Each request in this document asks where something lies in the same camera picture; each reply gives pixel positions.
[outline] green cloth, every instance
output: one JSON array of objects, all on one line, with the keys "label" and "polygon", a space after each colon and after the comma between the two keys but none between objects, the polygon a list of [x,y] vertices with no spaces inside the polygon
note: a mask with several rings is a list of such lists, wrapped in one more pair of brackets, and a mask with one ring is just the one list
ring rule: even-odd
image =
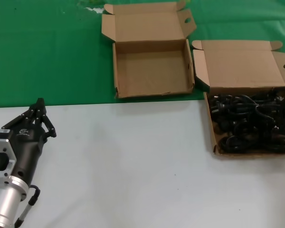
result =
[{"label": "green cloth", "polygon": [[[145,0],[0,0],[0,107],[201,99],[191,95],[115,99],[112,41],[101,14],[86,7]],[[187,0],[194,39],[280,40],[285,52],[285,0]]]}]

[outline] empty cardboard box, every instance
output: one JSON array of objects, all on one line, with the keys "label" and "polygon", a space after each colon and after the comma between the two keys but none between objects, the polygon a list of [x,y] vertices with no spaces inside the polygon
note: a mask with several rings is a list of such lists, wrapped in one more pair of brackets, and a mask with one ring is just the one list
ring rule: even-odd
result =
[{"label": "empty cardboard box", "polygon": [[249,154],[227,154],[219,141],[228,134],[217,134],[217,123],[210,117],[208,96],[215,94],[255,94],[273,87],[285,86],[285,53],[277,52],[280,41],[195,40],[192,43],[196,76],[209,87],[205,93],[210,133],[215,154],[227,156],[272,156],[262,151]]},{"label": "empty cardboard box", "polygon": [[109,5],[102,33],[114,40],[114,83],[119,98],[187,94],[194,88],[187,36],[195,28],[185,1]]}]

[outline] metal plate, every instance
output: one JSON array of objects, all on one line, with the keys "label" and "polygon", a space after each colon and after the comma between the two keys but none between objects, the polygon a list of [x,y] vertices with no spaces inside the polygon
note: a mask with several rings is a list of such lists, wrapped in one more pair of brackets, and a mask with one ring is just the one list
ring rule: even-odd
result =
[{"label": "metal plate", "polygon": [[6,153],[9,157],[9,164],[4,171],[0,171],[0,178],[5,178],[11,175],[16,164],[16,156],[8,139],[0,139],[0,153]]}]

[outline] cable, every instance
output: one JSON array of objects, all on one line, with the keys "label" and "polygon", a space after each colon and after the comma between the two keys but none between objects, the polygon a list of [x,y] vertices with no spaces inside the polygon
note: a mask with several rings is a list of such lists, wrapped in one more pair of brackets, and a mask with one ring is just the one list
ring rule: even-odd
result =
[{"label": "cable", "polygon": [[281,135],[285,135],[285,97],[278,97],[279,92],[210,97],[212,121],[221,132],[232,133],[219,141],[220,148],[228,153],[285,153],[285,136]]},{"label": "cable", "polygon": [[37,202],[38,197],[40,195],[40,189],[36,185],[31,185],[29,188],[35,189],[35,193],[30,198],[30,200],[28,201],[28,204],[25,207],[24,211],[22,212],[22,214],[19,216],[19,218],[15,222],[15,228],[19,228],[22,225],[22,223],[23,223],[25,217],[27,216],[29,210],[31,210],[31,208],[35,205],[35,203]]}]

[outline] box flap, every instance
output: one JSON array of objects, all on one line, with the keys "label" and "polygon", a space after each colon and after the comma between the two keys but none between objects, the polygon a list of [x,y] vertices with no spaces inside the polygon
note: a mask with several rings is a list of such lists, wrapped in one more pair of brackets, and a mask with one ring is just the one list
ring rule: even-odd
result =
[{"label": "box flap", "polygon": [[102,33],[116,42],[179,40],[196,29],[191,11],[182,8],[185,1],[110,5],[102,15]]},{"label": "box flap", "polygon": [[280,41],[196,40],[196,75],[211,88],[285,86],[285,53]]}]

